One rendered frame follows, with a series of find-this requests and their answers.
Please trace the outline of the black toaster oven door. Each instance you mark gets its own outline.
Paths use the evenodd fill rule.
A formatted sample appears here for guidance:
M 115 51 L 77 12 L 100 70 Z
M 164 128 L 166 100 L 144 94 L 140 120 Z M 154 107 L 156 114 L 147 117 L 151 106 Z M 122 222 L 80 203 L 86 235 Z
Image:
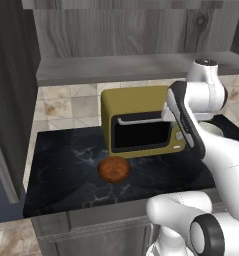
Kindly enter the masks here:
M 123 126 L 117 121 L 161 118 L 160 111 L 114 115 L 111 118 L 111 151 L 130 152 L 166 147 L 170 143 L 172 125 L 170 122 Z

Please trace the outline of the grey base cabinet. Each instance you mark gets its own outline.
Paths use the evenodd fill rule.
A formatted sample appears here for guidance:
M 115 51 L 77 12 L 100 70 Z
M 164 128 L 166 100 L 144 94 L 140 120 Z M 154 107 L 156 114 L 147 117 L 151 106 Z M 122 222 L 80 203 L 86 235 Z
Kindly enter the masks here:
M 31 219 L 42 256 L 145 256 L 158 237 L 145 199 Z

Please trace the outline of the white bowl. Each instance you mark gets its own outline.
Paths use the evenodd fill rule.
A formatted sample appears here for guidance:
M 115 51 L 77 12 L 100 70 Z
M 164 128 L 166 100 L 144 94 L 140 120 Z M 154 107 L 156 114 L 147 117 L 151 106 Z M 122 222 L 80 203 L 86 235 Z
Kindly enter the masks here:
M 206 132 L 209 132 L 213 135 L 220 136 L 220 137 L 224 136 L 223 131 L 219 127 L 215 126 L 214 124 L 211 124 L 208 122 L 200 122 L 199 126 Z

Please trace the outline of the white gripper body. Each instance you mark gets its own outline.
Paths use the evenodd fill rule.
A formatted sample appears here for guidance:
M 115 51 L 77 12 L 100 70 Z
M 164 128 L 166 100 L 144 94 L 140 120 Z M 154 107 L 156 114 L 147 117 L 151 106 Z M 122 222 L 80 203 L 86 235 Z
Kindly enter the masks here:
M 164 122 L 174 122 L 175 118 L 173 113 L 170 111 L 169 107 L 167 106 L 167 103 L 164 103 L 161 118 Z

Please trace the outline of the yellow toaster oven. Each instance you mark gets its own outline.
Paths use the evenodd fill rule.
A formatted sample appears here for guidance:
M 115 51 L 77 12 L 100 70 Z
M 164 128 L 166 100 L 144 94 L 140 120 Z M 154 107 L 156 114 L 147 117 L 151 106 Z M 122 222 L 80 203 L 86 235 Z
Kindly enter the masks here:
M 185 148 L 184 139 L 177 140 L 180 132 L 177 123 L 170 122 L 172 133 L 170 143 L 166 147 L 137 150 L 122 153 L 111 151 L 111 118 L 114 115 L 160 111 L 166 101 L 167 86 L 129 87 L 106 89 L 101 93 L 101 127 L 110 156 L 124 158 L 144 157 L 180 152 Z

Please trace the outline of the brown wooden bowl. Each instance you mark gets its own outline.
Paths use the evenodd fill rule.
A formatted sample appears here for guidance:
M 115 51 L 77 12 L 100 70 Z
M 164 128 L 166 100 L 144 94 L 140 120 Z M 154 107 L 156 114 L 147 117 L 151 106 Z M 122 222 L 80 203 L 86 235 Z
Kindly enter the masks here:
M 99 176 L 108 183 L 124 181 L 131 170 L 127 159 L 117 156 L 106 157 L 97 165 Z

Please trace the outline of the grey wooden open cabinet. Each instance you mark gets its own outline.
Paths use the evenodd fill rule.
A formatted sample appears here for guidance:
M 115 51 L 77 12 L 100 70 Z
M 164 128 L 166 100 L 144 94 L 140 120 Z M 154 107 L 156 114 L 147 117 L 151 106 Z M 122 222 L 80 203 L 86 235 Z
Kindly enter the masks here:
M 183 77 L 201 58 L 239 74 L 239 0 L 22 1 L 34 15 L 42 86 Z

